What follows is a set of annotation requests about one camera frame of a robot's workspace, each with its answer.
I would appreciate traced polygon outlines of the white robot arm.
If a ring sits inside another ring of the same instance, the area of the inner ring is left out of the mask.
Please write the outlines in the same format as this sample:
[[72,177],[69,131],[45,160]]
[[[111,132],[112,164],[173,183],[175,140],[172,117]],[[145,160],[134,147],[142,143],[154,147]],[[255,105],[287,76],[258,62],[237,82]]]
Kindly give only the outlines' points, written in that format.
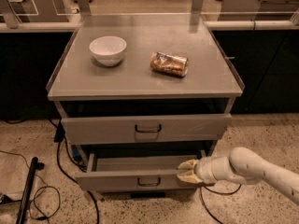
[[177,178],[192,184],[215,184],[225,180],[255,185],[263,181],[299,204],[299,174],[266,161],[245,147],[236,147],[223,157],[185,161],[178,166]]

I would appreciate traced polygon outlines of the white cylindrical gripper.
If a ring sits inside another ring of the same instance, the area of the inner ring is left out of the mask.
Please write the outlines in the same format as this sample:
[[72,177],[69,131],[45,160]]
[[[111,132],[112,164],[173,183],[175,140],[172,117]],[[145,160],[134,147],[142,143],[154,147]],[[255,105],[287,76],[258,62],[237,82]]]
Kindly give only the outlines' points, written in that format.
[[188,160],[178,166],[179,170],[193,170],[177,174],[177,178],[192,184],[215,184],[218,181],[229,181],[234,173],[227,157],[204,157],[200,160]]

